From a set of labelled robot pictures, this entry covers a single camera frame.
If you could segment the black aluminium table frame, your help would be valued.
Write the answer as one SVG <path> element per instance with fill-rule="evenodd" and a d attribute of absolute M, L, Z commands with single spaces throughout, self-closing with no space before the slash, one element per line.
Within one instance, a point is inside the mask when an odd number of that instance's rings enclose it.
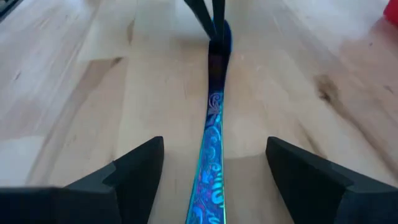
<path fill-rule="evenodd" d="M 0 0 L 0 22 L 2 22 L 23 0 Z"/>

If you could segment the red plastic bin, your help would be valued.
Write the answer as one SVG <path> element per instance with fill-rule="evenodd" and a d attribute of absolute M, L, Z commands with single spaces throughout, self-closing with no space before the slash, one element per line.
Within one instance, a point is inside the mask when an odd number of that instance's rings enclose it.
<path fill-rule="evenodd" d="M 389 0 L 383 11 L 383 15 L 391 24 L 398 26 L 398 0 Z"/>

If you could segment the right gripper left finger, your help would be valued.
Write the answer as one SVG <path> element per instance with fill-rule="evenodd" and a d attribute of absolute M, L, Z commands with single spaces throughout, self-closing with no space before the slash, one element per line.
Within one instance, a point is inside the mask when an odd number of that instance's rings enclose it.
<path fill-rule="evenodd" d="M 0 224 L 147 224 L 163 163 L 156 136 L 64 187 L 1 187 Z"/>

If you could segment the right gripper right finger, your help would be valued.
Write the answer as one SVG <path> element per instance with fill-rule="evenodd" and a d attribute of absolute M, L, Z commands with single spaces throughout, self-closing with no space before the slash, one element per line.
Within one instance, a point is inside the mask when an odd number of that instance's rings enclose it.
<path fill-rule="evenodd" d="M 266 157 L 294 224 L 398 224 L 398 188 L 267 139 Z"/>

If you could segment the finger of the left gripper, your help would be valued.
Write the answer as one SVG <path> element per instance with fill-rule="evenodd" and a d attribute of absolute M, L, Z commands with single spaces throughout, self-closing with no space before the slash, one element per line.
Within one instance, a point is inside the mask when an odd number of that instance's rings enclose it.
<path fill-rule="evenodd" d="M 216 35 L 221 42 L 224 36 L 224 0 L 212 0 L 212 6 Z"/>
<path fill-rule="evenodd" d="M 216 37 L 215 27 L 204 0 L 184 0 L 210 39 Z"/>

